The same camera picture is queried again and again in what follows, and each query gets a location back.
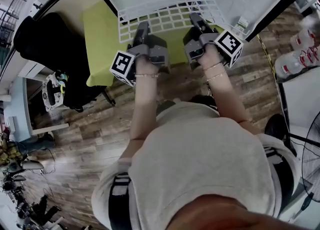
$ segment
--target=wooden floor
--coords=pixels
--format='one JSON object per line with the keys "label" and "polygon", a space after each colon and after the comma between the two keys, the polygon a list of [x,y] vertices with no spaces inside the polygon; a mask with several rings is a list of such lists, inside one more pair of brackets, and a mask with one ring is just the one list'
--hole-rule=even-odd
{"label": "wooden floor", "polygon": [[[300,29],[301,19],[292,7],[261,32],[273,60],[291,50],[289,40]],[[251,113],[254,125],[263,130],[270,116],[281,112],[278,92],[257,38],[245,44],[242,55],[228,74]],[[202,72],[190,72],[187,65],[176,66],[170,76],[159,79],[159,102],[175,97],[188,100],[195,94],[207,92]],[[38,202],[44,192],[49,193],[50,204],[62,209],[58,215],[65,217],[63,225],[69,229],[80,229],[88,224],[94,229],[105,229],[93,216],[91,194],[102,170],[117,160],[128,143],[134,107],[131,87],[115,82],[109,93],[116,100],[114,108],[99,96],[82,113],[57,111],[36,119],[37,127],[46,127],[52,122],[68,122],[70,127],[54,132],[55,172],[45,177],[24,173],[27,177],[25,193],[29,202]],[[54,162],[48,151],[38,152],[34,157],[45,165],[47,172],[53,170]]]}

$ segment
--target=black cable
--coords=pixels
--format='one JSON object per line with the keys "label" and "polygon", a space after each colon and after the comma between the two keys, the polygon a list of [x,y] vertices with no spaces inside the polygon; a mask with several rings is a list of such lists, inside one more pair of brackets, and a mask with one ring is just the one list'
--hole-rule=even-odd
{"label": "black cable", "polygon": [[290,140],[290,141],[291,141],[292,143],[297,144],[297,145],[302,145],[306,150],[308,150],[309,152],[312,152],[315,156],[320,157],[319,154],[316,154],[316,153],[314,153],[313,151],[311,151],[310,149],[306,148],[306,145],[305,145],[305,144],[298,144],[298,143],[296,143],[296,142],[294,142],[294,141],[292,141],[292,140]]}

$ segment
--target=bracelet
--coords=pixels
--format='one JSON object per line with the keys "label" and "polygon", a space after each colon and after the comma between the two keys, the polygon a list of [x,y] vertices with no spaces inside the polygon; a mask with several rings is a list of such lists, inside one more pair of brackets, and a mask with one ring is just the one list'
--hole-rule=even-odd
{"label": "bracelet", "polygon": [[207,69],[204,69],[204,71],[207,71],[207,70],[210,70],[210,69],[213,69],[214,67],[218,66],[221,62],[215,64],[215,65],[212,65],[211,67],[207,68]]}
{"label": "bracelet", "polygon": [[135,74],[136,77],[150,77],[157,79],[159,77],[159,74]]}
{"label": "bracelet", "polygon": [[218,75],[215,75],[215,76],[213,76],[213,77],[211,77],[211,78],[208,78],[206,81],[209,82],[210,80],[213,80],[213,79],[216,78],[216,77],[221,77],[221,76],[223,75],[223,73],[226,73],[226,71],[224,71],[224,72],[222,72],[222,73],[220,73],[220,74],[218,74]]}

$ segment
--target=lime green tabletop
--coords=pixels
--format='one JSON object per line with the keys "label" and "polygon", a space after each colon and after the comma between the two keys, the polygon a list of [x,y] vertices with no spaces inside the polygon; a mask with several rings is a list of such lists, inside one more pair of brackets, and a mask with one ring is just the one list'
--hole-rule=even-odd
{"label": "lime green tabletop", "polygon": [[[119,43],[118,19],[104,1],[100,1],[83,12],[86,53],[90,77],[86,84],[111,86],[114,81],[109,68],[118,50],[126,51],[128,43]],[[170,64],[187,63],[183,38],[189,29],[157,33],[167,42]]]}

